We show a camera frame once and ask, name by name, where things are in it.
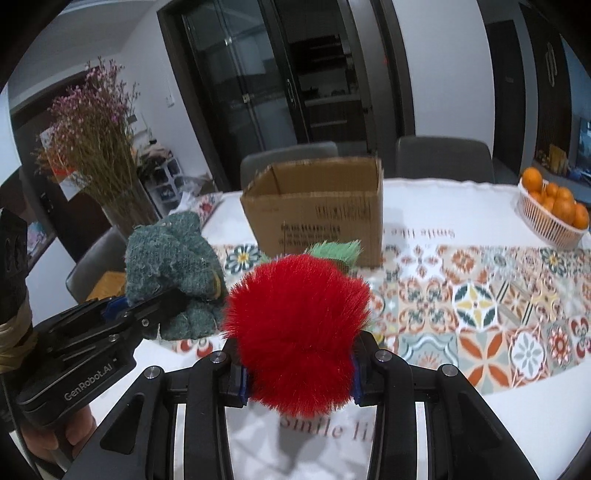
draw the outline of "gray chair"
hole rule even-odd
[[[396,176],[405,179],[495,182],[488,146],[451,137],[401,137],[396,143]]]
[[[335,142],[306,143],[251,153],[244,157],[240,163],[240,185],[242,189],[248,187],[248,184],[255,179],[256,174],[265,170],[272,163],[338,156],[339,150]]]
[[[82,256],[66,279],[66,287],[83,303],[105,272],[125,271],[125,238],[115,227],[108,229]]]

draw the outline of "glass door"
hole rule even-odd
[[[363,55],[356,54],[359,39],[347,2],[261,1],[277,10],[310,141],[333,141],[341,155],[375,153]]]
[[[183,22],[208,100],[233,144],[230,178],[250,153],[307,142],[294,81],[278,66],[257,0],[205,0]]]

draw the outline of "screw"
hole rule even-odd
[[[162,373],[162,369],[160,367],[148,367],[144,370],[144,377],[148,379],[156,378]]]
[[[455,377],[457,375],[457,368],[452,364],[443,365],[441,371],[446,377]]]
[[[392,359],[393,355],[392,352],[388,351],[388,350],[378,350],[377,352],[375,352],[375,359],[378,362],[388,362]]]
[[[216,350],[209,354],[209,359],[215,364],[221,364],[228,356],[221,350]]]

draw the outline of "ceiling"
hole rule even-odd
[[[77,8],[70,4],[38,35],[18,63],[9,80],[11,99],[99,55],[120,52],[153,1],[79,0],[74,5]]]

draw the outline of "red fluffy toy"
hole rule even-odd
[[[223,330],[252,374],[251,398],[311,417],[349,401],[353,340],[369,287],[330,261],[290,255],[259,265],[228,297]]]

